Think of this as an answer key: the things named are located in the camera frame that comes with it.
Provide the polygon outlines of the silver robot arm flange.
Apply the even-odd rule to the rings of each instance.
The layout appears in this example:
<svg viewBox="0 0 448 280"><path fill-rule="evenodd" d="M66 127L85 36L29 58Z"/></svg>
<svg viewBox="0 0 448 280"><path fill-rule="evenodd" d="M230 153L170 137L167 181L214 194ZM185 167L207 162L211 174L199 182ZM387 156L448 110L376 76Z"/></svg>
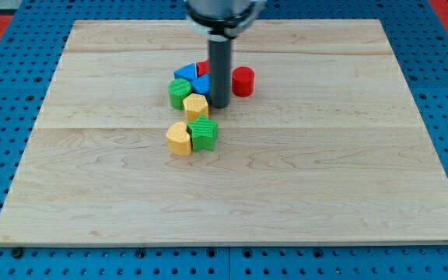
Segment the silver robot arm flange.
<svg viewBox="0 0 448 280"><path fill-rule="evenodd" d="M248 29L266 7L266 0L185 0L190 26L206 40L224 42Z"/></svg>

